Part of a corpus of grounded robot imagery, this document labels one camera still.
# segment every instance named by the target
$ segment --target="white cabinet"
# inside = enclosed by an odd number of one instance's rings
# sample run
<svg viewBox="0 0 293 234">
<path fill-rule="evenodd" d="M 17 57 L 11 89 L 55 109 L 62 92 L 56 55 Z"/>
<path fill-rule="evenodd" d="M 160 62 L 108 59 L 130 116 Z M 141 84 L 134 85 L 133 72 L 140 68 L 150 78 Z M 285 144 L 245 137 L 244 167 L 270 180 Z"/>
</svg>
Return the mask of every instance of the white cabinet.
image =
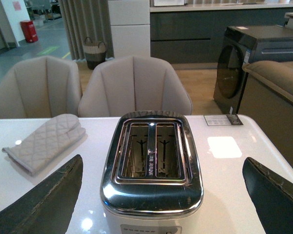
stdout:
<svg viewBox="0 0 293 234">
<path fill-rule="evenodd" d="M 150 56 L 149 0 L 109 0 L 114 57 Z"/>
</svg>

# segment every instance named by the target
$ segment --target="chair backrest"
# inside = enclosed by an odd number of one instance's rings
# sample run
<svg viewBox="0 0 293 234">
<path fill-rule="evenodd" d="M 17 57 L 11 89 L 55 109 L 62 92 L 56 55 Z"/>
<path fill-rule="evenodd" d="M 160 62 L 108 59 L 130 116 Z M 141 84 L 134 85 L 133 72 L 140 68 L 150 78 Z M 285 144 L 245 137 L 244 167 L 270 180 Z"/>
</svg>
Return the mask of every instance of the chair backrest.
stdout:
<svg viewBox="0 0 293 234">
<path fill-rule="evenodd" d="M 51 56 L 24 60 L 0 83 L 0 118 L 77 115 L 81 97 L 75 62 Z"/>
<path fill-rule="evenodd" d="M 79 105 L 79 116 L 119 117 L 147 110 L 190 115 L 192 102 L 168 62 L 128 56 L 94 69 Z"/>
</svg>

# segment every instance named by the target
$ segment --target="washing machine door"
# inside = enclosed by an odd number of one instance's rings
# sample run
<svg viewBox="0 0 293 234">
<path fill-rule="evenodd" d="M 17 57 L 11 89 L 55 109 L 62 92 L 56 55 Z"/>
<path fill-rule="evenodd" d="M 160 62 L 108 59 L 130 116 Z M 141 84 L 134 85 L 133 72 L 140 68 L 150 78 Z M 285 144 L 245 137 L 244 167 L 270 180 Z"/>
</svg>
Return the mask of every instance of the washing machine door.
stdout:
<svg viewBox="0 0 293 234">
<path fill-rule="evenodd" d="M 217 83 L 222 96 L 232 98 L 242 84 L 243 55 L 234 45 L 223 48 L 217 65 Z"/>
</svg>

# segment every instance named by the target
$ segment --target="quilted oven mitt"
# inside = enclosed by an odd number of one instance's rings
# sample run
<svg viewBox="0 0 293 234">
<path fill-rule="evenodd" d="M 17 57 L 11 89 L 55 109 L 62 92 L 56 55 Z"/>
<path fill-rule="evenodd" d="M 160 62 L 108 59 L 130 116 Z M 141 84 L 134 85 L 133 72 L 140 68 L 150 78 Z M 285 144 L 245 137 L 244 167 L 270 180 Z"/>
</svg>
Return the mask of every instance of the quilted oven mitt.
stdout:
<svg viewBox="0 0 293 234">
<path fill-rule="evenodd" d="M 51 118 L 29 135 L 20 145 L 2 151 L 27 169 L 33 176 L 70 145 L 85 135 L 78 117 L 63 114 Z"/>
</svg>

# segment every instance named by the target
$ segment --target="toaster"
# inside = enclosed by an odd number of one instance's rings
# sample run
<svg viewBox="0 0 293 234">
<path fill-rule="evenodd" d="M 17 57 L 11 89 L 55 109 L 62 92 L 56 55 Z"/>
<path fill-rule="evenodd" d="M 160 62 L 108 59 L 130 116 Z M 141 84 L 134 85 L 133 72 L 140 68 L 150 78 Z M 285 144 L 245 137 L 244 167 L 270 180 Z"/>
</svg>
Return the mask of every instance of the toaster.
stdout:
<svg viewBox="0 0 293 234">
<path fill-rule="evenodd" d="M 187 119 L 169 111 L 122 116 L 100 185 L 111 234 L 193 234 L 203 201 Z"/>
</svg>

